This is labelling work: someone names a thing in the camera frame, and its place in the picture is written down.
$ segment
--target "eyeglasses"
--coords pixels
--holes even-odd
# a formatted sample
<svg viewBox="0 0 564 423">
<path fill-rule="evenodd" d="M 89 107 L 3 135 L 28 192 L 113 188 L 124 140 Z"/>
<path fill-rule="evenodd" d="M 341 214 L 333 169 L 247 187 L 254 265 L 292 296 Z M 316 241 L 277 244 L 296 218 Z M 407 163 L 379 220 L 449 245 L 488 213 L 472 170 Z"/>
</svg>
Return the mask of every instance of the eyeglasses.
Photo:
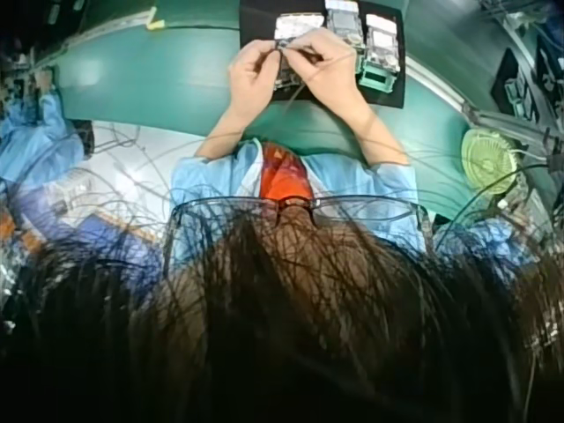
<svg viewBox="0 0 564 423">
<path fill-rule="evenodd" d="M 192 252 L 189 255 L 194 255 L 193 250 L 197 243 L 197 240 L 193 239 L 194 234 L 210 237 L 204 240 L 210 245 L 209 243 L 220 239 L 226 228 L 229 228 L 239 217 L 260 219 L 269 225 L 277 226 L 280 213 L 292 206 L 306 209 L 312 223 L 318 227 L 354 221 L 373 230 L 379 227 L 383 230 L 384 226 L 401 219 L 419 217 L 421 209 L 418 205 L 405 200 L 376 196 L 323 197 L 313 200 L 288 197 L 279 201 L 255 197 L 198 199 L 178 205 L 171 214 L 164 246 L 166 272 L 173 251 L 190 250 Z M 182 233 L 180 231 L 182 228 L 187 231 Z"/>
</svg>

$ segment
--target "forearm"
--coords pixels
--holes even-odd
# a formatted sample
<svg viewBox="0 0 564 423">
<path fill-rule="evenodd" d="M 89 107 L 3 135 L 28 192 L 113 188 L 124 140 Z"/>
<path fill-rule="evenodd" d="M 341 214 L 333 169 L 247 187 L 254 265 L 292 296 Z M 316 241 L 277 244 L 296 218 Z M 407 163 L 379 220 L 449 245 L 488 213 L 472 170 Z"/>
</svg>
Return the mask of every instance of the forearm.
<svg viewBox="0 0 564 423">
<path fill-rule="evenodd" d="M 368 165 L 410 164 L 402 145 L 364 100 L 341 117 L 358 138 Z"/>
<path fill-rule="evenodd" d="M 196 157 L 217 160 L 233 153 L 246 127 L 247 125 L 241 119 L 227 110 L 204 143 L 197 149 Z"/>
</svg>

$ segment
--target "green workbench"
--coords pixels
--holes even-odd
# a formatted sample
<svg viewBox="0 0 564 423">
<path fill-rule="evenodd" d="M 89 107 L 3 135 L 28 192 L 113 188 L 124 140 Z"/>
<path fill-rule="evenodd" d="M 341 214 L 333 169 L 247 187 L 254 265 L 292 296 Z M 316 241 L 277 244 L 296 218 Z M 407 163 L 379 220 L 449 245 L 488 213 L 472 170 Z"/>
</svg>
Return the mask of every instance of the green workbench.
<svg viewBox="0 0 564 423">
<path fill-rule="evenodd" d="M 186 6 L 189 13 L 179 18 L 179 0 L 161 0 L 155 19 L 166 21 L 163 2 L 176 4 L 170 8 L 174 19 L 169 21 L 182 27 L 152 32 L 144 26 L 123 29 L 80 43 L 54 59 L 69 118 L 128 122 L 197 135 L 212 129 L 229 101 L 226 68 L 239 50 L 238 1 L 191 0 Z M 401 2 L 407 54 L 472 103 L 493 109 L 489 88 L 499 64 L 494 61 L 501 60 L 502 52 L 478 56 L 478 45 L 467 42 L 465 56 L 462 33 L 452 27 L 460 10 L 449 9 L 445 3 L 456 5 L 454 0 Z M 498 29 L 489 25 L 479 40 L 492 37 Z M 498 35 L 506 37 L 501 28 Z M 499 43 L 501 49 L 506 40 Z M 412 156 L 421 203 L 454 217 L 472 196 L 460 165 L 460 142 L 467 129 L 464 118 L 412 78 L 407 79 L 403 110 L 376 109 Z M 311 102 L 273 103 L 249 134 L 274 139 L 302 154 L 359 155 L 350 131 Z"/>
</svg>

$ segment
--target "green fan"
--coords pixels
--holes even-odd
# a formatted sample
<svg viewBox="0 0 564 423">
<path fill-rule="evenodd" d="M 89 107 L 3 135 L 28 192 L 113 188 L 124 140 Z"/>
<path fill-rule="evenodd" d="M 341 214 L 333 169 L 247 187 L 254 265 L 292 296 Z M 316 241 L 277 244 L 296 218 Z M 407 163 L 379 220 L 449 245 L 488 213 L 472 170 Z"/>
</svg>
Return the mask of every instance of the green fan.
<svg viewBox="0 0 564 423">
<path fill-rule="evenodd" d="M 506 174 L 517 170 L 511 143 L 493 130 L 469 130 L 462 141 L 462 164 L 471 185 L 484 189 Z M 516 174 L 496 183 L 487 193 L 503 194 L 515 181 Z"/>
</svg>

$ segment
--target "orange shirt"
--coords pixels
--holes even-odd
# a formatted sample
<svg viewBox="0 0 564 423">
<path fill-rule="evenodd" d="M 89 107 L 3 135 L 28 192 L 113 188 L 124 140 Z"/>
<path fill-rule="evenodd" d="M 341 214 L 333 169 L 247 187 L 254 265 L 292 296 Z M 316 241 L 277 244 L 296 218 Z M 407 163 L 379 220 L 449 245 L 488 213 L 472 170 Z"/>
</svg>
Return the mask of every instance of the orange shirt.
<svg viewBox="0 0 564 423">
<path fill-rule="evenodd" d="M 267 143 L 263 145 L 263 157 L 261 198 L 273 200 L 292 196 L 313 198 L 308 170 L 298 156 L 283 147 Z"/>
</svg>

